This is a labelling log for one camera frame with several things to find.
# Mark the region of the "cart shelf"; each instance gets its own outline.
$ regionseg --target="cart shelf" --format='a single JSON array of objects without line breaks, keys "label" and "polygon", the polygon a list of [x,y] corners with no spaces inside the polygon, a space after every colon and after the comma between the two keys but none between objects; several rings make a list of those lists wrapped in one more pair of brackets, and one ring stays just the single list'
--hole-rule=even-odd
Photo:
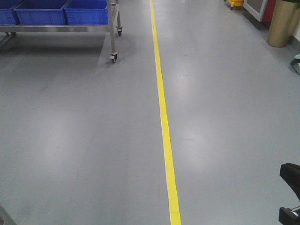
[{"label": "cart shelf", "polygon": [[120,21],[120,7],[119,0],[107,0],[109,24],[108,25],[4,25],[0,26],[0,32],[5,32],[6,36],[0,40],[0,48],[5,45],[17,32],[109,32],[111,37],[112,50],[110,52],[110,59],[115,63],[118,58],[118,51],[115,46],[114,38],[114,22],[117,19],[117,31],[119,36],[122,34],[122,26]]}]

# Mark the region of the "cart leg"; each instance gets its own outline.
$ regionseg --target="cart leg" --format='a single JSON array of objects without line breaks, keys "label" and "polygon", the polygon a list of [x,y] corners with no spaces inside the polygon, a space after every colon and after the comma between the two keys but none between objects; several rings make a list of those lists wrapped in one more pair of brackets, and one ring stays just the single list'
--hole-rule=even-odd
[{"label": "cart leg", "polygon": [[117,23],[118,23],[118,26],[116,26],[116,28],[117,28],[119,36],[121,36],[122,35],[122,28],[123,27],[121,26],[120,9],[118,11]]},{"label": "cart leg", "polygon": [[15,33],[9,34],[9,32],[5,32],[6,36],[0,40],[0,48],[3,47],[10,39],[12,39],[15,36]]},{"label": "cart leg", "polygon": [[117,22],[118,22],[118,26],[116,26],[116,28],[118,31],[118,35],[121,36],[123,27],[121,26],[120,12],[118,13]]},{"label": "cart leg", "polygon": [[[108,13],[109,13],[109,18],[113,17],[113,12],[112,12],[112,1],[108,0]],[[112,44],[112,51],[110,52],[110,59],[112,60],[112,63],[115,63],[117,58],[118,58],[118,51],[116,51],[116,43],[114,40],[114,28],[113,28],[113,20],[109,20],[109,26],[110,26],[110,35],[111,35],[111,44]]]}]

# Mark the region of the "metal frame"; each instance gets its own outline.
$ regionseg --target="metal frame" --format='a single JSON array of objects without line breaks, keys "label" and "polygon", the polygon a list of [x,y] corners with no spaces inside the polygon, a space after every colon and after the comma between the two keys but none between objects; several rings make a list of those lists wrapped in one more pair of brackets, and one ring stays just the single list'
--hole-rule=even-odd
[{"label": "metal frame", "polygon": [[5,45],[17,32],[109,32],[111,37],[112,50],[110,52],[110,59],[115,63],[118,55],[116,50],[115,37],[114,37],[114,22],[117,19],[117,30],[119,36],[122,33],[122,26],[120,20],[120,7],[119,0],[107,0],[109,24],[108,25],[0,25],[0,32],[5,32],[6,36],[0,40],[0,48]]},{"label": "metal frame", "polygon": [[262,7],[260,9],[260,12],[257,12],[255,9],[253,9],[248,3],[247,3],[247,0],[244,1],[244,5],[243,7],[252,15],[254,16],[255,19],[258,20],[258,22],[261,22],[262,19],[263,19],[263,14],[264,14],[264,11],[267,7],[267,0],[263,0],[262,1]]}]

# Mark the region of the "metal pole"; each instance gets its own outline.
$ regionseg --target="metal pole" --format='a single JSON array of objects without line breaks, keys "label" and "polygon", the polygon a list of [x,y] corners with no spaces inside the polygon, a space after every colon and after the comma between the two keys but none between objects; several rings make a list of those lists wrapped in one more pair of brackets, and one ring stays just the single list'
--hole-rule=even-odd
[{"label": "metal pole", "polygon": [[109,27],[110,27],[111,44],[112,44],[111,55],[117,55],[118,52],[116,51],[116,43],[114,41],[114,32],[113,32],[114,28],[113,28],[112,0],[107,0],[107,2],[108,2]]},{"label": "metal pole", "polygon": [[[119,0],[116,0],[116,5],[120,6],[119,5]],[[122,27],[121,27],[121,19],[120,19],[120,9],[119,9],[119,12],[118,12],[117,22],[118,22],[117,29],[122,29]]]}]

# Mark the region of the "yellow floor line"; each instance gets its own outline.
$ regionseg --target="yellow floor line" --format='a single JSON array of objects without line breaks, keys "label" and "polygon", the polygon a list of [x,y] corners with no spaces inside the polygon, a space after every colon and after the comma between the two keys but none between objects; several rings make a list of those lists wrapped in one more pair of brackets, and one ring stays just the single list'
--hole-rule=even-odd
[{"label": "yellow floor line", "polygon": [[171,225],[181,225],[181,217],[180,217],[177,186],[176,186],[175,171],[174,171],[174,164],[173,164],[168,113],[167,113],[167,106],[165,102],[165,89],[164,89],[163,73],[161,69],[158,34],[156,29],[153,0],[150,0],[150,7],[151,7],[151,21],[152,21],[152,31],[153,31],[154,52],[155,52],[160,117],[161,117],[161,126],[163,132],[165,170],[167,176],[170,219],[171,219]]}]

